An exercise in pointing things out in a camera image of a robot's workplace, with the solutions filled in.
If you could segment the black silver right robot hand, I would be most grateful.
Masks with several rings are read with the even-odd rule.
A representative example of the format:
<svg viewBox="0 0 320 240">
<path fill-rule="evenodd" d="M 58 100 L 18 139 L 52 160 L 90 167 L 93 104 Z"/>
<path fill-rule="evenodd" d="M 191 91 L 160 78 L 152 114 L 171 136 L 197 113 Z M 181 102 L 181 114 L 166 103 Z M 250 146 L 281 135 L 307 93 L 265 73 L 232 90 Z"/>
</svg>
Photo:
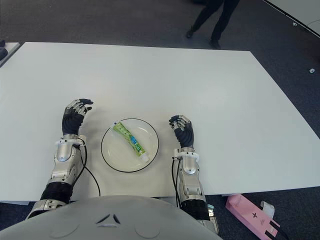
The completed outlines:
<svg viewBox="0 0 320 240">
<path fill-rule="evenodd" d="M 184 115 L 175 115 L 169 119 L 169 125 L 181 148 L 194 148 L 194 131 L 192 122 Z"/>
</svg>

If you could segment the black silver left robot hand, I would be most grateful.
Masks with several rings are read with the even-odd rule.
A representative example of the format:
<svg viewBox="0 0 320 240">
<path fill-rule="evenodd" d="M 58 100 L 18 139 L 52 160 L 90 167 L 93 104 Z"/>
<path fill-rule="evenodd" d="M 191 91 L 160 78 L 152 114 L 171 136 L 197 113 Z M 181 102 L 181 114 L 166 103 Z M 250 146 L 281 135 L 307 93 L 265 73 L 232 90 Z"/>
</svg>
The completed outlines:
<svg viewBox="0 0 320 240">
<path fill-rule="evenodd" d="M 94 102 L 90 99 L 80 98 L 69 103 L 62 117 L 62 134 L 78 135 L 80 126 L 88 111 L 92 109 Z"/>
</svg>

